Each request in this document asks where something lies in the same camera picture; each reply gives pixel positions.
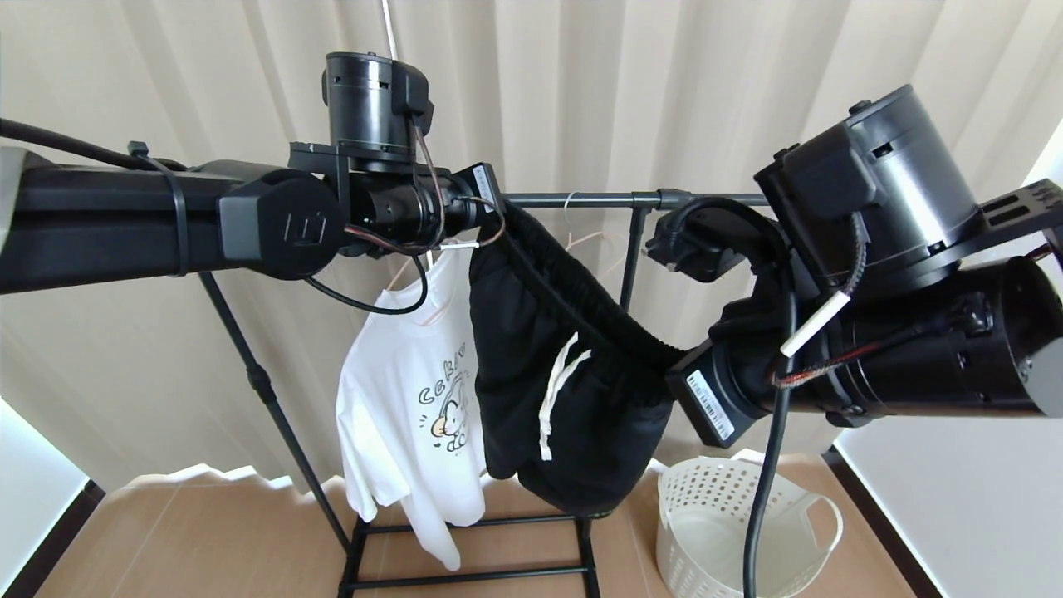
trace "brown tile floor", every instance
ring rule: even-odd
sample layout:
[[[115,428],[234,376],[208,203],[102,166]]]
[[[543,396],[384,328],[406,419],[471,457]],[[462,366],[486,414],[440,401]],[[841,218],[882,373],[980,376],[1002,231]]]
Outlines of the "brown tile floor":
[[[820,578],[803,598],[907,598],[913,594],[856,507],[820,458],[790,457],[780,473],[799,485],[833,498],[845,517],[845,534]],[[607,598],[667,598],[654,562],[657,534],[656,475],[609,517],[593,526],[602,595]],[[341,482],[326,484],[340,518]],[[488,515],[532,515],[552,510],[510,482],[488,486]],[[401,510],[384,510],[381,524],[403,523]],[[578,560],[568,523],[456,530],[462,571],[547,566]],[[274,490],[260,478],[227,481],[205,474],[174,484],[140,479],[107,496],[56,566],[38,596],[52,597],[333,597],[343,554],[308,497]],[[412,534],[369,540],[362,579],[446,571],[422,551]],[[362,591],[365,598],[434,596],[580,597],[576,576],[497,580],[419,588]]]

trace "black metal rack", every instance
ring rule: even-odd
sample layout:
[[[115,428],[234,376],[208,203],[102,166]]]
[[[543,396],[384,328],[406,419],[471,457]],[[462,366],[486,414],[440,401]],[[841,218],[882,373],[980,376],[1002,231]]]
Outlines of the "black metal rack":
[[[621,283],[620,306],[627,311],[631,304],[631,292],[635,289],[635,273],[638,264],[639,244],[642,240],[642,232],[645,228],[646,216],[654,209],[671,209],[682,201],[689,199],[689,194],[677,199],[664,191],[651,192],[627,192],[627,193],[508,193],[506,199],[522,207],[627,207],[631,209],[631,221],[629,236],[627,239],[627,256],[624,263],[624,277]],[[742,201],[749,205],[765,205],[763,195],[759,194],[728,194],[732,199]],[[327,519],[336,540],[347,554],[347,566],[340,579],[338,597],[350,598],[355,591],[370,590],[376,587],[401,587],[410,585],[434,585],[441,583],[461,583],[472,581],[483,581],[491,579],[513,579],[525,577],[539,577],[552,575],[575,575],[579,574],[584,578],[584,588],[588,598],[601,598],[597,583],[597,571],[594,565],[594,550],[591,545],[591,522],[595,517],[577,517],[573,515],[540,515],[526,517],[504,517],[494,519],[484,519],[469,526],[470,528],[480,528],[489,526],[508,525],[532,525],[546,522],[573,522],[575,524],[576,541],[579,548],[579,564],[564,567],[540,567],[526,569],[510,569],[502,571],[485,571],[477,574],[454,574],[445,576],[429,576],[416,578],[399,578],[375,581],[358,581],[358,574],[361,566],[361,558],[365,553],[366,542],[370,535],[385,533],[400,533],[411,531],[410,526],[371,526],[358,518],[349,537],[343,529],[336,511],[332,508],[321,482],[314,473],[306,454],[303,451],[299,440],[296,438],[288,418],[277,401],[276,393],[270,382],[269,374],[266,372],[251,352],[243,332],[240,330],[233,311],[225,302],[225,296],[221,292],[214,274],[210,272],[200,272],[200,280],[206,289],[207,295],[218,317],[221,319],[229,334],[229,338],[236,347],[240,359],[248,373],[248,382],[258,395],[258,398],[266,406],[273,424],[276,425],[284,444],[296,460],[300,473],[306,480],[314,498],[321,507],[321,511]]]

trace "white sticker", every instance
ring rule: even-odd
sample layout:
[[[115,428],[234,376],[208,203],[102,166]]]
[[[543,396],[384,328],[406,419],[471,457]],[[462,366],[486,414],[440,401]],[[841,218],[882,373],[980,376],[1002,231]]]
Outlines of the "white sticker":
[[[701,371],[687,377],[687,387],[690,387],[690,390],[693,391],[694,396],[697,397],[697,403],[702,404],[702,409],[705,410],[705,413],[709,414],[709,422],[712,423],[712,427],[720,434],[720,440],[726,441],[729,439],[735,433],[735,425],[727,417],[724,407],[720,405],[720,400],[716,399],[712,389],[709,388],[709,383],[705,381],[705,377],[702,376]]]
[[[479,197],[486,199],[491,205],[495,205],[496,200],[494,199],[494,191],[491,190],[491,184],[487,178],[487,168],[483,164],[473,167],[473,176],[476,176],[476,187],[479,190]],[[487,205],[484,208],[488,213],[494,211],[494,207]]]

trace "beige curtain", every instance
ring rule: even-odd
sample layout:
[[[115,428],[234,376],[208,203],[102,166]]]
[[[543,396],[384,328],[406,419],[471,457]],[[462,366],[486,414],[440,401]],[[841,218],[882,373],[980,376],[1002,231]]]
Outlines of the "beige curtain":
[[[328,138],[324,54],[392,55],[388,22],[398,57],[429,78],[435,160],[491,161],[510,190],[754,192],[779,148],[911,82],[989,199],[1063,118],[1051,0],[3,2],[0,109],[186,163],[284,164],[287,140]],[[566,234],[559,210],[537,215]],[[614,293],[627,216],[570,213],[577,236],[609,233],[575,253]],[[323,277],[372,302],[392,268],[337,259]],[[311,462],[338,473],[334,393],[364,317],[304,284],[219,278]],[[694,346],[749,284],[747,270],[709,286],[642,260],[631,313]],[[0,393],[105,489],[200,462],[296,473],[193,277],[9,295],[0,310]],[[795,416],[787,448],[833,437]],[[697,451],[677,411],[661,456]]]

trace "white drawstring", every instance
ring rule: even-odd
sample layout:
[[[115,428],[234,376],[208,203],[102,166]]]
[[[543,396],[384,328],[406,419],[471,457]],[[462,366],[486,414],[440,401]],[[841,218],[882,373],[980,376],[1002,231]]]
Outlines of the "white drawstring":
[[[572,377],[572,374],[576,372],[576,368],[591,359],[591,352],[588,349],[580,354],[571,364],[564,365],[564,360],[569,357],[569,351],[577,341],[579,341],[579,334],[575,332],[572,335],[572,339],[569,339],[569,342],[557,354],[557,358],[554,359],[554,368],[550,371],[550,379],[546,380],[546,394],[543,396],[542,407],[539,408],[539,454],[543,461],[554,459],[553,454],[550,451],[550,433],[552,429],[550,416],[554,411],[554,404],[557,403],[557,395],[561,392],[569,378]]]

